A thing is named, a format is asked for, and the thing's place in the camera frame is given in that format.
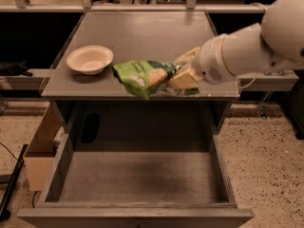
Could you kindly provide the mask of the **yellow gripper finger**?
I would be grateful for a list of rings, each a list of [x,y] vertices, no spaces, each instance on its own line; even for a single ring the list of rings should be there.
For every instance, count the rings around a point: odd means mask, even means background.
[[[182,56],[177,58],[174,61],[174,64],[181,67],[191,67],[193,65],[194,58],[199,50],[200,47],[192,48],[191,50],[187,51],[186,53],[182,54]]]
[[[174,89],[192,89],[199,87],[196,80],[196,71],[191,67],[180,69],[167,81],[167,84]]]

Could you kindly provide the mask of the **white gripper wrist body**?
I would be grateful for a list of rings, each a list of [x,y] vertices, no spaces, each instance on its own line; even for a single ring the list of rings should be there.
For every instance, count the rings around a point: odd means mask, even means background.
[[[223,60],[222,44],[225,37],[225,34],[221,34],[206,41],[199,48],[192,62],[199,76],[212,85],[232,82],[236,79]]]

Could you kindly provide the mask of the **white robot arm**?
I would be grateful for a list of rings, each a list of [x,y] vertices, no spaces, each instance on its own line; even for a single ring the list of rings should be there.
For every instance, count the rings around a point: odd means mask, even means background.
[[[192,89],[203,80],[232,82],[248,73],[274,73],[304,66],[304,0],[275,0],[262,21],[221,34],[188,51],[167,84]]]

